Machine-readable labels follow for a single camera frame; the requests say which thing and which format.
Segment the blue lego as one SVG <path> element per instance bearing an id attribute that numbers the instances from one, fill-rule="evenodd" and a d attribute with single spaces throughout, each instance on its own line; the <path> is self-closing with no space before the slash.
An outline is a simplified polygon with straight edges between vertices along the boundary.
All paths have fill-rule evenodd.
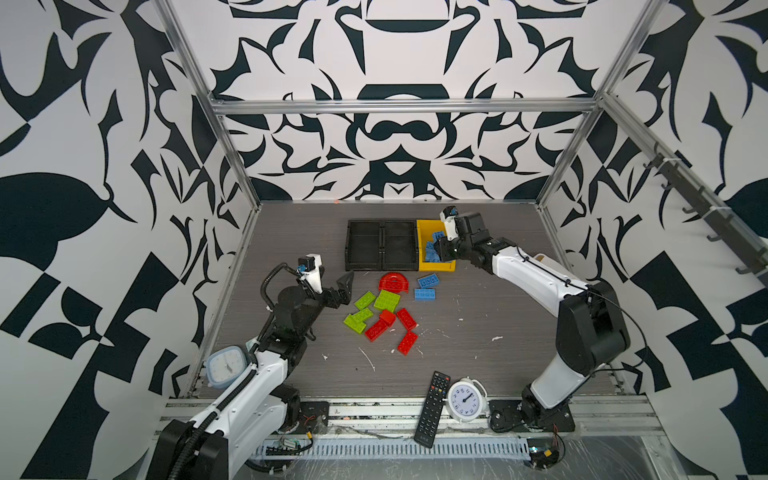
<path id="1" fill-rule="evenodd" d="M 445 233 L 443 231 L 436 231 L 432 234 L 432 239 L 425 244 L 425 261 L 427 263 L 441 263 L 442 260 L 437 251 L 436 244 L 439 239 L 443 238 Z"/>

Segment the blue lego brick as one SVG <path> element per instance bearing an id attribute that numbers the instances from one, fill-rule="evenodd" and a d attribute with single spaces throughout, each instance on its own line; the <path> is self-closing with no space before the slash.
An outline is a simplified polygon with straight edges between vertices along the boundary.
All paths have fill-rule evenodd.
<path id="1" fill-rule="evenodd" d="M 414 299 L 416 301 L 434 301 L 436 299 L 436 291 L 431 288 L 415 289 Z"/>
<path id="2" fill-rule="evenodd" d="M 440 284 L 439 277 L 436 273 L 420 277 L 417 282 L 420 289 L 434 289 Z"/>

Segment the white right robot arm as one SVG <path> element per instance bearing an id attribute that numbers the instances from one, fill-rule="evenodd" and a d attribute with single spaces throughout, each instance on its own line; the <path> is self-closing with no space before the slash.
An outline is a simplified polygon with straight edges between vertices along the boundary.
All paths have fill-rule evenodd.
<path id="1" fill-rule="evenodd" d="M 631 345 L 614 289 L 604 281 L 588 283 L 570 276 L 549 257 L 536 257 L 504 237 L 492 236 L 479 213 L 461 214 L 448 206 L 440 220 L 445 229 L 436 241 L 441 260 L 466 260 L 512 283 L 556 319 L 556 354 L 523 389 L 518 420 L 492 427 L 506 433 L 518 426 L 529 431 L 553 426 L 571 397 Z"/>

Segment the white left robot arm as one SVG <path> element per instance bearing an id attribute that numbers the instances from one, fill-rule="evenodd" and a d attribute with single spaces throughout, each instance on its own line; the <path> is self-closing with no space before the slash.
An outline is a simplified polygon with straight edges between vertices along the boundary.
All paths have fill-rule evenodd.
<path id="1" fill-rule="evenodd" d="M 227 347 L 206 361 L 208 381 L 224 392 L 187 421 L 172 420 L 157 440 L 147 478 L 231 479 L 273 433 L 301 424 L 298 390 L 286 381 L 301 361 L 314 322 L 351 302 L 354 274 L 322 283 L 318 254 L 280 263 L 263 280 L 268 318 L 248 348 Z"/>

